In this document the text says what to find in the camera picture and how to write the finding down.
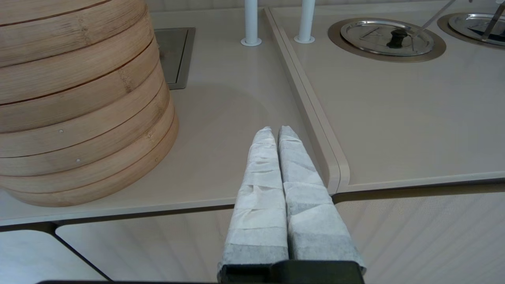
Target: lid handle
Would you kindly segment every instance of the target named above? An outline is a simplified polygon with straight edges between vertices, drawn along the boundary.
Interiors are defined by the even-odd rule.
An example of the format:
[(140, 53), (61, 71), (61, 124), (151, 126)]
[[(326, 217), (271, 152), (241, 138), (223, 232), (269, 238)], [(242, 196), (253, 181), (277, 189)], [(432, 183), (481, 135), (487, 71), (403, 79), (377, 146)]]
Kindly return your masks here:
[(401, 43), (403, 42), (403, 39), (408, 36), (407, 32), (404, 29), (396, 29), (391, 32), (391, 35), (393, 36), (391, 38), (391, 41), (388, 42), (386, 45), (390, 49), (400, 49), (403, 46)]

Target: stacked bamboo steamer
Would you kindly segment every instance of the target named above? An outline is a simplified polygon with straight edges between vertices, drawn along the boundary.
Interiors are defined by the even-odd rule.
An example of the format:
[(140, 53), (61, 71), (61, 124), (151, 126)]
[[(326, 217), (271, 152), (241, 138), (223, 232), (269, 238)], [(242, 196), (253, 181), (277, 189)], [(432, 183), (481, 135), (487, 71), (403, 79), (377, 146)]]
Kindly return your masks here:
[(143, 0), (0, 2), (0, 188), (39, 206), (102, 198), (178, 127)]

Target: bamboo steamer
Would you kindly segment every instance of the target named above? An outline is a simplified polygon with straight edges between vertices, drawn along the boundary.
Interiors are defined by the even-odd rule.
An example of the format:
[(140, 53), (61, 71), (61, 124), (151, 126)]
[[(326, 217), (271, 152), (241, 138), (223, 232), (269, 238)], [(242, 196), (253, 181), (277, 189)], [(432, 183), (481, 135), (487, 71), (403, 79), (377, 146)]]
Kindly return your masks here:
[(178, 129), (142, 0), (0, 1), (0, 188), (39, 206), (102, 198)]
[(0, 157), (37, 155), (82, 143), (101, 135), (143, 109), (165, 84), (154, 72), (137, 89), (94, 112), (58, 124), (0, 134)]
[[(151, 77), (155, 79), (154, 81), (160, 81), (160, 76), (163, 76), (163, 73), (158, 64)], [(158, 95), (130, 119), (85, 142), (39, 155), (0, 158), (0, 175), (26, 176), (54, 173), (81, 167), (111, 155), (133, 143), (158, 121), (165, 109), (165, 106), (161, 108), (161, 105), (166, 99), (168, 98), (160, 98)]]
[(174, 118), (174, 106), (166, 84), (152, 104), (162, 112), (161, 118), (130, 145), (98, 161), (67, 171), (35, 176), (1, 176), (0, 185), (25, 193), (54, 193), (68, 191), (95, 183), (114, 175), (147, 155), (165, 136)]
[(54, 15), (65, 14), (107, 2), (109, 0), (2, 0), (0, 2), (0, 25), (33, 21)]
[(146, 11), (133, 26), (99, 43), (0, 68), (0, 104), (34, 99), (107, 75), (140, 54), (153, 37)]
[(69, 191), (56, 193), (23, 193), (6, 189), (14, 198), (25, 203), (45, 207), (71, 206), (111, 195), (121, 189), (136, 182), (138, 179), (150, 172), (168, 154), (172, 148), (177, 132), (179, 131), (179, 120), (174, 116), (174, 122), (161, 142), (156, 145), (147, 155), (136, 163), (115, 175), (95, 183), (75, 188)]
[(138, 22), (142, 0), (110, 0), (55, 17), (0, 26), (0, 67), (29, 62), (97, 43)]
[(137, 88), (159, 61), (153, 40), (133, 60), (101, 78), (55, 95), (0, 105), (0, 133), (48, 126), (102, 108)]

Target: cabinet panel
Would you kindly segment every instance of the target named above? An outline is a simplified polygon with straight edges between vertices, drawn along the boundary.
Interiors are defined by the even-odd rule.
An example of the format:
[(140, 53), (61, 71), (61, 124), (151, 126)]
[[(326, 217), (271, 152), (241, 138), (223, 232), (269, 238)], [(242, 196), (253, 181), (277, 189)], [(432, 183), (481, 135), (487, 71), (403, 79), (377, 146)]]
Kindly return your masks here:
[(105, 280), (50, 234), (32, 230), (0, 233), (0, 283), (59, 279)]
[(485, 284), (505, 278), (505, 193), (337, 204), (373, 284)]
[(232, 212), (66, 225), (57, 234), (112, 280), (216, 282)]

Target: white pole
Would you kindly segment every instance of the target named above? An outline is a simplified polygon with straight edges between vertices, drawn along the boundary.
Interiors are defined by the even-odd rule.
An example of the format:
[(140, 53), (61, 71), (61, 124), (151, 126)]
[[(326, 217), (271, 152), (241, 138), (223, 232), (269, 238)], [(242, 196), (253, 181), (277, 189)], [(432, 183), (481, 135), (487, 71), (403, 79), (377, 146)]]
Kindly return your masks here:
[(315, 39), (311, 36), (311, 30), (315, 5), (316, 0), (303, 0), (301, 3), (300, 32), (294, 37), (294, 41), (298, 43), (314, 42)]
[(258, 0), (245, 0), (245, 38), (240, 43), (245, 46), (256, 46), (261, 43), (258, 38)]

